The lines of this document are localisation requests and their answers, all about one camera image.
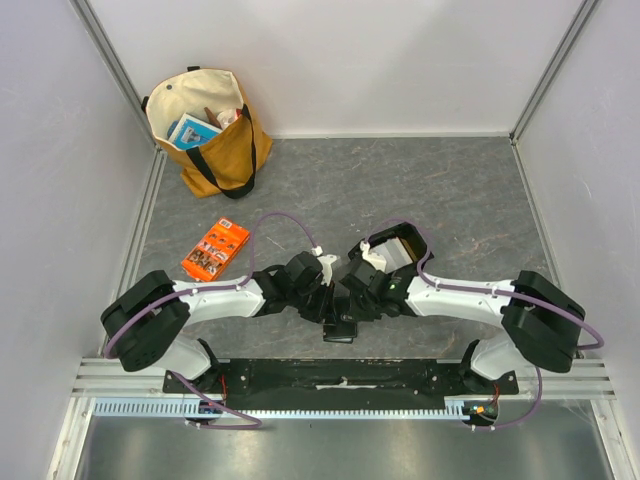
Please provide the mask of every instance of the blue book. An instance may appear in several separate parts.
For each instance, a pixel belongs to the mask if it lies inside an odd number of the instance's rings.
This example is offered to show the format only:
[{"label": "blue book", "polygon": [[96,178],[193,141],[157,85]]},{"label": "blue book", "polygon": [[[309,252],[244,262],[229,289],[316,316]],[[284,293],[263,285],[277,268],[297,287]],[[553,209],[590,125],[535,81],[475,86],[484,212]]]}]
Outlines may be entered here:
[{"label": "blue book", "polygon": [[173,129],[169,142],[181,150],[204,145],[222,130],[185,113]]}]

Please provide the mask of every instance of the orange box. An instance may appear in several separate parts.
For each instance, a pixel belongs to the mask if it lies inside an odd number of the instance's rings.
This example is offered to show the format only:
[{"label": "orange box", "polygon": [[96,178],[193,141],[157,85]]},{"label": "orange box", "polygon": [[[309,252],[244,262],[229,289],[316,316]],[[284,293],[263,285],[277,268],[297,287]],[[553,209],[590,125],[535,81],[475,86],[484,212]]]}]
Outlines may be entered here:
[{"label": "orange box", "polygon": [[211,282],[227,268],[247,240],[247,229],[222,217],[182,261],[182,267],[190,277]]}]

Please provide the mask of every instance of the white panel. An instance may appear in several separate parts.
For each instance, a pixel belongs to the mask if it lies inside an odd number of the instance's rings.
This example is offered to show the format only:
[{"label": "white panel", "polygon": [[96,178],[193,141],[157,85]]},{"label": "white panel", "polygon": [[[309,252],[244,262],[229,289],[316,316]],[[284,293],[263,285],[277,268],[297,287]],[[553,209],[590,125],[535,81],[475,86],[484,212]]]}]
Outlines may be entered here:
[{"label": "white panel", "polygon": [[560,278],[603,333],[640,446],[640,3],[607,0],[521,142]]},{"label": "white panel", "polygon": [[0,477],[44,478],[152,159],[64,1],[0,18]]},{"label": "white panel", "polygon": [[234,70],[273,134],[507,132],[579,0],[94,0],[140,94]]}]

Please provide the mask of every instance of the canvas tote bag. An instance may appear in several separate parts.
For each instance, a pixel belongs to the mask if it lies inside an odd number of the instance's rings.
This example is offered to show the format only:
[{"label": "canvas tote bag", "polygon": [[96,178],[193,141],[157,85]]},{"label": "canvas tote bag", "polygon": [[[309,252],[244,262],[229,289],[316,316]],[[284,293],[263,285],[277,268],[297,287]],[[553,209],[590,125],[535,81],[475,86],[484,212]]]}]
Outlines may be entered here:
[{"label": "canvas tote bag", "polygon": [[[167,133],[183,113],[207,121],[204,107],[214,114],[241,109],[239,118],[199,147],[181,150]],[[160,83],[142,102],[155,141],[183,167],[181,177],[196,197],[222,192],[240,198],[255,184],[272,140],[251,108],[235,75],[227,70],[189,67],[186,73]]]}]

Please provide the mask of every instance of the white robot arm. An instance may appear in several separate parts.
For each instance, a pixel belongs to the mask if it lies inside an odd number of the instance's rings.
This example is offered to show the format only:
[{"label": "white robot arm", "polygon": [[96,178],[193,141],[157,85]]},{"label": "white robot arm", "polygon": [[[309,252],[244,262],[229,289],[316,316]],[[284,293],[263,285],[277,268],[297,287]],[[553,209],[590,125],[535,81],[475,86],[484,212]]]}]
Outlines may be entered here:
[{"label": "white robot arm", "polygon": [[[244,282],[240,278],[188,283],[171,281],[162,271],[152,272],[103,313],[102,323],[113,337],[146,305],[184,292],[149,312],[121,336],[114,350],[125,370],[155,365],[179,371],[190,380],[217,360],[204,342],[182,334],[184,327],[218,318],[275,314],[287,306],[296,308],[303,319],[322,324],[324,340],[334,342],[352,342],[358,322],[383,314],[449,316],[495,326],[501,329],[497,335],[473,342],[465,355],[469,363],[461,375],[475,381],[491,382],[530,363],[569,371],[579,326],[526,302],[487,293],[523,291],[584,318],[579,305],[540,275],[522,272],[517,280],[499,282],[429,276],[428,283],[416,270],[426,244],[410,226],[385,230],[371,237],[370,243],[354,247],[349,264],[337,270],[338,257],[302,252],[286,266],[255,272]],[[438,288],[440,284],[448,288]],[[340,294],[337,285],[346,293]]]}]

